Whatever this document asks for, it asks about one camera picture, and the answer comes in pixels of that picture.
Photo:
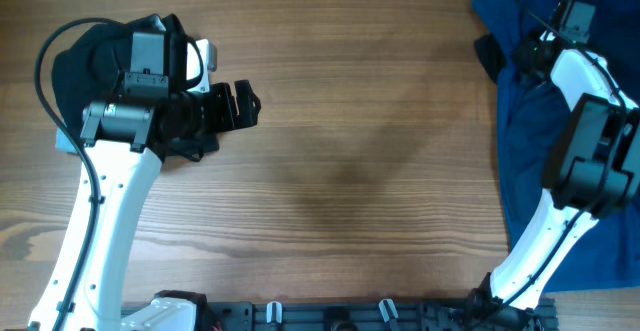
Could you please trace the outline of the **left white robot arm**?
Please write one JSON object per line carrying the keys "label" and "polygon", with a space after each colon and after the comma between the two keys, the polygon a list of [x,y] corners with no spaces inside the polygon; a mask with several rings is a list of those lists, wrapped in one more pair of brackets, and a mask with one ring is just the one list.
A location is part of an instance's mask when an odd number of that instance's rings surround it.
{"label": "left white robot arm", "polygon": [[123,315],[122,291],[138,220],[164,161],[192,162],[218,135],[253,127],[261,109],[250,83],[211,83],[215,49],[175,15],[121,23],[85,18],[84,34],[51,70],[44,101],[61,139],[79,156],[78,192],[31,330],[218,330],[200,293],[162,291]]}

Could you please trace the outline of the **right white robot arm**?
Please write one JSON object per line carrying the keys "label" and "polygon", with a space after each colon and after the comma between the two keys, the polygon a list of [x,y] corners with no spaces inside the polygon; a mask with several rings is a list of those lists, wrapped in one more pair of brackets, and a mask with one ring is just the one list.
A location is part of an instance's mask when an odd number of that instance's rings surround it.
{"label": "right white robot arm", "polygon": [[545,161],[531,221],[467,298],[467,330],[534,328],[534,310],[563,259],[639,188],[639,107],[586,48],[594,14],[591,4],[560,1],[532,53],[533,70],[561,91],[571,114]]}

